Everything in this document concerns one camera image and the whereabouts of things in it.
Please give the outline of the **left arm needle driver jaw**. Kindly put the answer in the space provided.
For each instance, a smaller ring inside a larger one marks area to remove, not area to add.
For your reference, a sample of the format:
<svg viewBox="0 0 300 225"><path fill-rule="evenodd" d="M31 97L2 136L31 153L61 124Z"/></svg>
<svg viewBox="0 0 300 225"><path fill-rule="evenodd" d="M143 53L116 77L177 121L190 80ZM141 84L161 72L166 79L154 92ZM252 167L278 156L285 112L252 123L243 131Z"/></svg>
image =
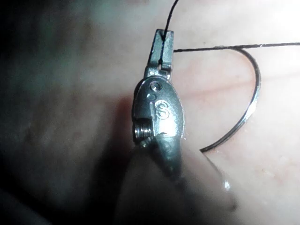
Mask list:
<svg viewBox="0 0 300 225"><path fill-rule="evenodd" d="M164 30L157 29L151 46L148 62L144 71L144 78L150 76L161 75L165 72L162 69L162 49L163 49L163 34Z"/></svg>
<svg viewBox="0 0 300 225"><path fill-rule="evenodd" d="M165 32L161 55L161 70L165 72L167 79L171 78L173 68L173 43L174 32L168 30Z"/></svg>

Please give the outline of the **left arm needle driver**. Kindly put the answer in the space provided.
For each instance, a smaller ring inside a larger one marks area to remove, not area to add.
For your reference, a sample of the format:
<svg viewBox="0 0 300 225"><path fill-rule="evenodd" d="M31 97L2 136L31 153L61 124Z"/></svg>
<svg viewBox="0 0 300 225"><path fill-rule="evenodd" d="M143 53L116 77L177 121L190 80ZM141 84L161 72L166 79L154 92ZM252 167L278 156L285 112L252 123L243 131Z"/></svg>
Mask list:
<svg viewBox="0 0 300 225"><path fill-rule="evenodd" d="M149 149L167 177L179 179L185 118L183 106L170 81L162 76L149 76L137 84L132 122L135 145Z"/></svg>

